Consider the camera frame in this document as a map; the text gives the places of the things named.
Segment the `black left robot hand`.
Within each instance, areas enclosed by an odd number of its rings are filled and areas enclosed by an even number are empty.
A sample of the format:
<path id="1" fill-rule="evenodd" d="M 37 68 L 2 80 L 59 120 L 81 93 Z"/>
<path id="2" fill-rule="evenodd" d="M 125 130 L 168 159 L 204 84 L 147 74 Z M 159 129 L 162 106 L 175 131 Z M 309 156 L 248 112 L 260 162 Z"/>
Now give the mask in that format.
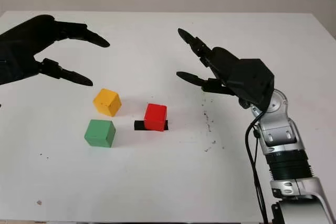
<path id="1" fill-rule="evenodd" d="M 1 85 L 44 74 L 83 86 L 93 82 L 74 71 L 62 68 L 58 62 L 35 55 L 56 41 L 82 40 L 107 48 L 109 42 L 90 31 L 86 24 L 56 21 L 51 15 L 38 15 L 1 34 Z"/>

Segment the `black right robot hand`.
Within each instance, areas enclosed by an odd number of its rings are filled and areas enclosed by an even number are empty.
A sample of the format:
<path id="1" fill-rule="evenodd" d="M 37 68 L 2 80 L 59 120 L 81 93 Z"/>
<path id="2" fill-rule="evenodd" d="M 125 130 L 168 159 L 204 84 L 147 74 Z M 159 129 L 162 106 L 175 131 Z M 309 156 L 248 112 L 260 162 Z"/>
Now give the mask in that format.
<path id="1" fill-rule="evenodd" d="M 194 74 L 183 71 L 178 71 L 176 75 L 188 83 L 201 87 L 204 92 L 234 96 L 235 93 L 226 86 L 226 81 L 233 65 L 238 62 L 238 58 L 221 47 L 210 49 L 198 37 L 193 37 L 181 28 L 178 29 L 178 34 L 190 46 L 193 53 L 199 57 L 201 63 L 211 69 L 215 78 L 203 80 Z"/>

